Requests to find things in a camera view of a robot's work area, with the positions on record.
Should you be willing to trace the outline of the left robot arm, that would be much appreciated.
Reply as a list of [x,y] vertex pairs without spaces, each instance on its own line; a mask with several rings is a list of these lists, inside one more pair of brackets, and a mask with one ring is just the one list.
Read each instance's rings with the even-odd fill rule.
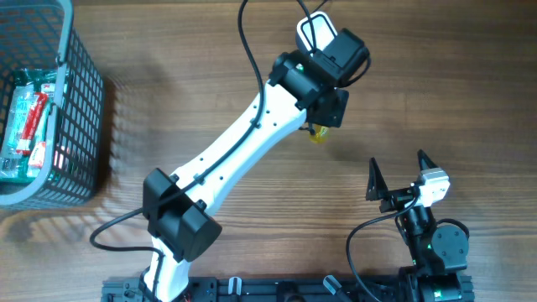
[[295,50],[274,62],[250,107],[202,154],[172,175],[143,182],[143,216],[155,252],[143,276],[152,301],[173,301],[189,283],[190,265],[217,239],[214,220],[234,185],[280,140],[305,126],[312,134],[341,126],[358,69],[371,58],[348,29],[312,54]]

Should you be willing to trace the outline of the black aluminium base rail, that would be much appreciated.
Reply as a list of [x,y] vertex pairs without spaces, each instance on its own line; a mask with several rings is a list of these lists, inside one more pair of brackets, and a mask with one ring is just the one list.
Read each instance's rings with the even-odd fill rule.
[[[472,278],[464,275],[436,277],[367,276],[363,282],[381,301],[475,302]],[[150,301],[136,278],[108,280],[102,302]],[[192,278],[178,301],[371,301],[353,279],[217,279]]]

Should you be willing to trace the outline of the white barcode scanner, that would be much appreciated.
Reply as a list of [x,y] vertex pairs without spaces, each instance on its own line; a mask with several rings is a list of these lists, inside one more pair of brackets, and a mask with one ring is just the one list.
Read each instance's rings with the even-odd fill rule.
[[[316,48],[323,50],[337,36],[336,28],[329,16],[321,11],[312,13],[311,20],[315,32]],[[303,18],[296,25],[295,41],[298,50],[303,54],[308,53],[313,47],[313,39],[310,22],[308,18]]]

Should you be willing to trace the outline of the green 3M gloves package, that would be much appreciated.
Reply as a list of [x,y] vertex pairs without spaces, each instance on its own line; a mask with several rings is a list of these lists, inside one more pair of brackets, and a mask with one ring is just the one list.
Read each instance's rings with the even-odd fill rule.
[[46,133],[55,99],[55,70],[16,70],[10,93],[6,137],[1,147],[1,181],[29,184],[44,166]]

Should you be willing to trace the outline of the yellow oil bottle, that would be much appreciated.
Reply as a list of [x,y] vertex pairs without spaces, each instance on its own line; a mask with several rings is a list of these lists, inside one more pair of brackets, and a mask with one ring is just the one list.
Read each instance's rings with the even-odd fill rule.
[[318,124],[313,124],[311,127],[310,141],[312,143],[325,143],[329,136],[329,128]]

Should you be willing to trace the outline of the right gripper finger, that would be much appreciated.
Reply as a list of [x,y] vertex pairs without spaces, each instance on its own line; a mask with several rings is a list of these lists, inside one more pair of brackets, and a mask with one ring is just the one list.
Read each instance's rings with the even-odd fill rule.
[[368,185],[365,195],[366,200],[382,200],[388,194],[388,187],[375,158],[369,160]]
[[418,163],[421,171],[428,169],[436,169],[437,165],[430,159],[423,149],[417,152]]

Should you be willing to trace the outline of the grey plastic mesh basket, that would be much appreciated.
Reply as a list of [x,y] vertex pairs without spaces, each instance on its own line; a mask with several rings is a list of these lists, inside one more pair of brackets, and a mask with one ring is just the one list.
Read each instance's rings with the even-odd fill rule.
[[44,166],[29,184],[1,181],[8,211],[79,206],[96,191],[104,81],[74,26],[70,1],[1,3],[1,147],[16,70],[55,70]]

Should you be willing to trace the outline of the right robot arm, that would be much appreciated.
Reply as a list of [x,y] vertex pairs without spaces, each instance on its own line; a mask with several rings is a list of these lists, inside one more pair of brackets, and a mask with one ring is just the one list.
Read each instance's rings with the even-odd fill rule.
[[376,159],[369,160],[367,200],[378,200],[382,213],[395,212],[395,224],[409,249],[413,264],[399,270],[397,301],[473,301],[467,269],[470,232],[451,218],[435,219],[431,207],[450,188],[448,174],[423,150],[417,153],[420,173],[407,188],[387,187]]

